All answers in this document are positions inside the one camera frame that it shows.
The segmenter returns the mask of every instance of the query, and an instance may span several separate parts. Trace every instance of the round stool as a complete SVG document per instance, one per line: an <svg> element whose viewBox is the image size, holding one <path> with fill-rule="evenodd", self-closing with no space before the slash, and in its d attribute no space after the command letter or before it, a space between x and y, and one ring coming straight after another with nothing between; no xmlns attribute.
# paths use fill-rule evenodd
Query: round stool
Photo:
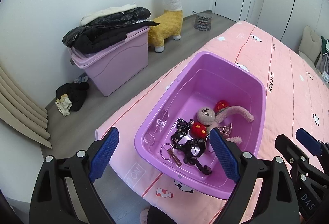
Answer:
<svg viewBox="0 0 329 224"><path fill-rule="evenodd" d="M200 31L209 31L211 28L211 15L207 13L197 13L194 28Z"/></svg>

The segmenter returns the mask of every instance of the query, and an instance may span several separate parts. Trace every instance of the red plush strawberry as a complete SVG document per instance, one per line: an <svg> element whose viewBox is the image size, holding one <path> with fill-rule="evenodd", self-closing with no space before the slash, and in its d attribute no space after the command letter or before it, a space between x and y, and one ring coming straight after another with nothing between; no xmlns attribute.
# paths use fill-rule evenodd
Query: red plush strawberry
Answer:
<svg viewBox="0 0 329 224"><path fill-rule="evenodd" d="M207 137L207 128L201 123L194 122L190 129L190 133L192 136L205 139Z"/></svg>
<svg viewBox="0 0 329 224"><path fill-rule="evenodd" d="M214 109L215 113L218 113L219 111L221 111L222 109L229 107L229 104L227 101L225 100L220 100L217 104L216 107Z"/></svg>

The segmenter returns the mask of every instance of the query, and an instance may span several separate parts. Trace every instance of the pink storage bin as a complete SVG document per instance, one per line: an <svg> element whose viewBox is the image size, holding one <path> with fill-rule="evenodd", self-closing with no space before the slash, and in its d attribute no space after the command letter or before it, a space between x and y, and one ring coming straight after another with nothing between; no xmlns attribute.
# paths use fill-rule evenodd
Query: pink storage bin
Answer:
<svg viewBox="0 0 329 224"><path fill-rule="evenodd" d="M120 41L95 54L82 54L74 47L69 53L75 64L83 69L104 96L131 79L148 65L147 32L142 27Z"/></svg>
<svg viewBox="0 0 329 224"><path fill-rule="evenodd" d="M198 109L213 108L219 100L243 106L254 116L254 121L248 123L241 115L232 115L223 124L232 122L230 137L241 137L239 148L257 156L265 121L264 85L250 73L209 52L199 52L178 75L140 126L134 144L138 154L161 172L207 195L228 199L235 184L227 178L214 152L206 149L198 158L202 166L212 169L210 175L184 164L184 154L179 150L175 154L183 163L180 167L160 155L163 145L172 144L177 119L196 121Z"/></svg>

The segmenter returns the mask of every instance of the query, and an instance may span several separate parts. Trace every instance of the curtain fold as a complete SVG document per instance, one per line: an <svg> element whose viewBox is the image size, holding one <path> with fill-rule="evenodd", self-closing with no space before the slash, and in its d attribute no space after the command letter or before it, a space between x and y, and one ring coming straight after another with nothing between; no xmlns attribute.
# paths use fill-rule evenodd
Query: curtain fold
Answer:
<svg viewBox="0 0 329 224"><path fill-rule="evenodd" d="M51 148L46 131L48 114L0 67L0 118L20 133Z"/></svg>

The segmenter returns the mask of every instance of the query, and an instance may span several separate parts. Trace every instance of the blue gripper pad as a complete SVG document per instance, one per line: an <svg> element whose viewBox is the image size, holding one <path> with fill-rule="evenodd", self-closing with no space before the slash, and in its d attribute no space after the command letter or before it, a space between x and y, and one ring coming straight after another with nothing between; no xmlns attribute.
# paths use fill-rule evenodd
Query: blue gripper pad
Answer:
<svg viewBox="0 0 329 224"><path fill-rule="evenodd" d="M226 176L233 180L234 183L237 183L240 179L238 163L230 149L227 147L225 141L215 129L211 130L209 139Z"/></svg>
<svg viewBox="0 0 329 224"><path fill-rule="evenodd" d="M119 143L119 130L113 128L103 145L99 148L90 163L89 179L92 183L99 179L110 161L114 150Z"/></svg>
<svg viewBox="0 0 329 224"><path fill-rule="evenodd" d="M322 153L321 144L304 129L298 129L296 139L310 151L312 155L320 156Z"/></svg>

